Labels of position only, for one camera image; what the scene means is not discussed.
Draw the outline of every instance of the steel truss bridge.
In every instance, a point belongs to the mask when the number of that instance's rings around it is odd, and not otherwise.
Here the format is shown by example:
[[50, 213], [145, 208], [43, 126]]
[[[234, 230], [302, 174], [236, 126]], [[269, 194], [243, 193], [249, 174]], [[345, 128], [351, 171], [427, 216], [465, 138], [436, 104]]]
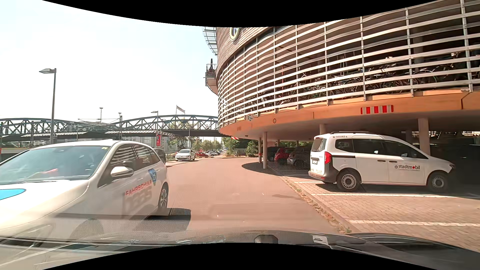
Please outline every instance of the steel truss bridge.
[[[51, 120], [45, 118], [4, 118], [0, 135], [3, 142], [40, 141], [50, 138]], [[57, 139], [155, 137], [225, 137], [218, 132], [218, 117], [206, 115], [159, 115], [114, 123], [54, 120]]]

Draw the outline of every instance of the balcony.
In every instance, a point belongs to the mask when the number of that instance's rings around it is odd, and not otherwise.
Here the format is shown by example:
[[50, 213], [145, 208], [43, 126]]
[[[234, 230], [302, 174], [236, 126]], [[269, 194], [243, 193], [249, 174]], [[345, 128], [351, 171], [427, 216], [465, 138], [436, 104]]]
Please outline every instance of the balcony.
[[218, 95], [218, 87], [216, 85], [216, 64], [207, 64], [205, 71], [205, 86], [210, 88], [210, 90]]

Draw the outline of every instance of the concrete pillar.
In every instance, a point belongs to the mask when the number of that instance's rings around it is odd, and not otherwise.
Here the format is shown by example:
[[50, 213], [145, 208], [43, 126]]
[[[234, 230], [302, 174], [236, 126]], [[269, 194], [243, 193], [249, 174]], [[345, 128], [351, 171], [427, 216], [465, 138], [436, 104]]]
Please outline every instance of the concrete pillar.
[[419, 118], [420, 150], [430, 155], [430, 136], [428, 131], [428, 118]]
[[413, 144], [413, 137], [412, 137], [412, 130], [407, 129], [405, 131], [405, 141], [408, 142], [409, 144]]
[[264, 157], [264, 169], [267, 168], [267, 162], [268, 162], [268, 150], [267, 150], [267, 147], [268, 147], [268, 141], [267, 141], [267, 131], [264, 131], [264, 137], [262, 138], [263, 142], [264, 142], [264, 153], [263, 153], [263, 157]]
[[326, 124], [320, 124], [320, 133], [319, 133], [319, 135], [326, 134], [326, 133], [327, 133]]
[[262, 137], [258, 138], [258, 163], [262, 163]]

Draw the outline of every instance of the round sign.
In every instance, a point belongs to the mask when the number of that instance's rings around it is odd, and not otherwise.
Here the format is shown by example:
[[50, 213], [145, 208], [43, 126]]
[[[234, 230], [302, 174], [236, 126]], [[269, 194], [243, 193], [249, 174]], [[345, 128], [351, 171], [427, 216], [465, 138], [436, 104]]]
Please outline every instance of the round sign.
[[237, 40], [240, 35], [240, 27], [230, 27], [230, 39], [232, 41]]

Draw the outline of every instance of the van rear window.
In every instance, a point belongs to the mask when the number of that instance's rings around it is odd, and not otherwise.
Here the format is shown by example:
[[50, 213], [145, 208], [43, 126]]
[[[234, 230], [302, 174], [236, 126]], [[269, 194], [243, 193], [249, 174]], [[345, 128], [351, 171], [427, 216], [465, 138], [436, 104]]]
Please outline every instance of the van rear window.
[[353, 141], [352, 139], [338, 139], [335, 141], [335, 148], [345, 152], [353, 153]]
[[320, 152], [325, 150], [325, 144], [327, 142], [327, 139], [325, 138], [317, 138], [313, 141], [312, 144], [312, 151], [313, 152]]

